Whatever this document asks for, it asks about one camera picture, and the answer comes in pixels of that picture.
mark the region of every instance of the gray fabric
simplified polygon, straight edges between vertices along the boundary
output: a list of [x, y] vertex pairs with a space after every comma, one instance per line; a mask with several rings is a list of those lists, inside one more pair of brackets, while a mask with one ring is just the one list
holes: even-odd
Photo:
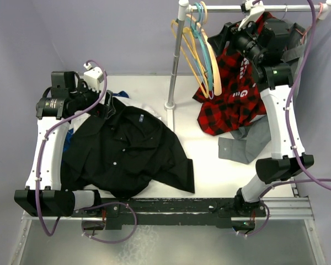
[[[304, 28], [294, 24], [293, 28], [304, 32]], [[288, 50], [284, 52], [282, 59], [291, 66], [295, 80], [298, 70], [304, 59], [306, 43], [302, 44], [301, 34], [293, 29], [287, 45]], [[300, 79], [293, 95], [293, 102], [298, 96]], [[270, 126], [267, 116], [255, 121], [250, 126], [240, 127], [236, 131], [231, 131], [234, 139], [220, 137], [218, 139], [218, 157], [239, 163], [249, 164], [262, 152], [265, 146], [271, 141]]]
[[236, 140], [222, 137], [218, 139], [218, 157], [244, 164], [251, 163], [271, 140], [267, 116], [251, 126], [240, 127], [232, 135]]

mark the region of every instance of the gray wall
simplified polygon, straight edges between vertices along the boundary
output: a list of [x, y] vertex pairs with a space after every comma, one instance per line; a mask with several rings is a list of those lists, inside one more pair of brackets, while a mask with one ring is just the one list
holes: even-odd
[[[315, 156], [315, 165], [309, 171], [316, 177], [331, 178], [331, 15], [317, 29], [296, 107], [302, 142], [307, 153]], [[310, 197], [321, 243], [331, 264], [331, 192], [315, 184], [298, 187], [301, 194]]]
[[[178, 0], [32, 0], [63, 63], [76, 69], [86, 58], [98, 59], [109, 73], [169, 75], [174, 52], [170, 21], [178, 15]], [[206, 4], [240, 4], [242, 0], [208, 0]], [[211, 14], [208, 36], [240, 13]], [[181, 58], [179, 72], [189, 73]]]
[[29, 0], [0, 1], [0, 265], [8, 264], [36, 143], [35, 104], [63, 65]]

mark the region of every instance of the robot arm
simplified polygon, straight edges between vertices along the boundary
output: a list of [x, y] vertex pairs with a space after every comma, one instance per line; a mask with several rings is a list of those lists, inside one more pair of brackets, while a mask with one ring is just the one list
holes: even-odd
[[[47, 130], [74, 115], [78, 110], [91, 106], [99, 97], [100, 84], [103, 73], [99, 67], [85, 66], [87, 72], [83, 78], [78, 77], [75, 82], [75, 72], [53, 72], [52, 86], [48, 88], [39, 100], [36, 110], [38, 118], [38, 139], [34, 162], [24, 190], [15, 191], [15, 201], [30, 215], [37, 216], [35, 205], [36, 167], [39, 150]], [[112, 102], [106, 100], [88, 112], [91, 115], [107, 119], [115, 113]], [[44, 216], [71, 216], [74, 210], [89, 207], [99, 203], [100, 196], [97, 190], [61, 190], [60, 165], [63, 144], [69, 123], [58, 126], [49, 135], [46, 141], [41, 160], [40, 171], [40, 205]]]
[[286, 99], [293, 85], [290, 66], [281, 60], [289, 39], [288, 25], [282, 20], [270, 18], [265, 21], [260, 34], [254, 21], [246, 21], [246, 28], [237, 23], [227, 23], [212, 41], [214, 46], [223, 47], [229, 41], [227, 54], [239, 52], [253, 66], [253, 80], [258, 86], [261, 99], [266, 107], [272, 138], [271, 158], [256, 162], [256, 175], [236, 195], [237, 208], [257, 207], [261, 194], [272, 182], [286, 181], [301, 172], [293, 149], [298, 151], [306, 168], [314, 163], [313, 156], [305, 155], [295, 120], [293, 104], [290, 105], [291, 130], [296, 137], [292, 146], [286, 125]]

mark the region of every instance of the metal pole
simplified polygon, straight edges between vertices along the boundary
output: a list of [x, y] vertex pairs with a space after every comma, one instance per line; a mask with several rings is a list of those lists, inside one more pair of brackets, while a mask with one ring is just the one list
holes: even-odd
[[179, 63], [179, 56], [180, 56], [180, 46], [181, 46], [181, 39], [183, 34], [184, 28], [184, 20], [178, 21], [178, 30], [177, 30], [177, 38], [175, 40], [175, 51], [174, 51], [174, 59], [173, 59], [173, 69], [172, 69], [172, 76], [170, 78], [170, 85], [169, 85], [169, 95], [168, 101], [166, 106], [167, 107], [174, 107], [174, 89], [175, 89], [175, 80], [177, 79], [177, 71], [178, 71], [178, 63]]
[[179, 0], [179, 10], [178, 10], [178, 30], [177, 30], [177, 38], [175, 40], [175, 51], [174, 51], [174, 59], [173, 59], [173, 69], [172, 69], [172, 76], [170, 78], [170, 85], [169, 85], [169, 95], [168, 101], [165, 104], [167, 109], [174, 109], [174, 89], [175, 89], [175, 80], [177, 79], [177, 72], [178, 72], [178, 62], [179, 62], [179, 55], [180, 55], [180, 45], [181, 39], [184, 29], [184, 23], [186, 18], [187, 9], [189, 9], [189, 0]]
[[[320, 10], [320, 5], [314, 5], [315, 11]], [[191, 6], [193, 12], [197, 12], [196, 6]], [[240, 6], [206, 6], [207, 12], [209, 13], [224, 13], [224, 12], [242, 12]], [[298, 4], [298, 5], [272, 5], [267, 6], [265, 5], [265, 11], [268, 12], [310, 12], [310, 6], [305, 4]]]

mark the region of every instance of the white fabric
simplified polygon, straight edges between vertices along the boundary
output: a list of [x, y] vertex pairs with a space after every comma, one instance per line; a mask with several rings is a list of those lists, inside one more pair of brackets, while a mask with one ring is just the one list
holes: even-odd
[[[124, 97], [115, 97], [115, 98], [117, 98], [119, 101], [121, 101], [126, 106], [133, 106], [133, 107], [136, 107], [136, 108], [143, 109], [143, 110], [151, 113], [156, 118], [161, 119], [161, 116], [159, 116], [150, 106], [148, 106], [144, 103], [135, 101], [135, 100], [130, 99], [130, 98], [124, 98]], [[84, 113], [81, 116], [73, 119], [72, 122], [71, 122], [72, 125], [73, 125], [73, 132], [77, 131], [77, 129], [84, 123], [85, 120], [88, 119], [89, 116], [90, 116], [89, 114]]]

